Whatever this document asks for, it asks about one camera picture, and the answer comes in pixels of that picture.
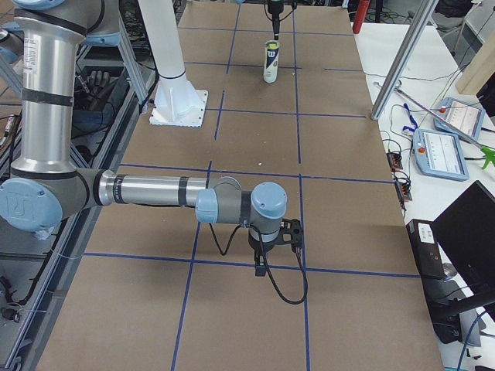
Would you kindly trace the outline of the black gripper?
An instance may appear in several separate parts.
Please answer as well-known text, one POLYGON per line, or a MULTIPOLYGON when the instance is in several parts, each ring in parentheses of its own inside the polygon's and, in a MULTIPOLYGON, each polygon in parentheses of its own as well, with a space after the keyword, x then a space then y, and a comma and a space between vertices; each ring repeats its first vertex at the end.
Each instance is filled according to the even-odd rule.
POLYGON ((275 246, 283 246, 288 244, 284 238, 284 229, 279 228, 273 233, 259 233, 255 228, 249 229, 248 243, 254 250, 254 269, 256 277, 264 277, 267 273, 265 259, 262 251, 268 253, 275 246))
POLYGON ((268 18, 271 20, 273 29, 273 40, 279 40, 280 33, 280 16, 283 13, 282 0, 267 0, 268 18))

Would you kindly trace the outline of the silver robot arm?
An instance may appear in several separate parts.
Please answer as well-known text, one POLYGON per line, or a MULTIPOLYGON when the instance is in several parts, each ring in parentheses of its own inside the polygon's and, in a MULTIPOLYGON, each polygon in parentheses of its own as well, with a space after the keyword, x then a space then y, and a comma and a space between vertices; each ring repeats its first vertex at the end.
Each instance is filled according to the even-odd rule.
POLYGON ((1 215, 34 232, 81 210, 112 203, 192 208, 202 223, 229 223, 248 231, 256 275, 268 272, 267 253, 285 244, 287 195, 273 182, 244 190, 220 179, 118 175, 70 162, 77 47, 96 36, 120 39, 116 1, 18 1, 24 33, 20 156, 1 187, 1 215))

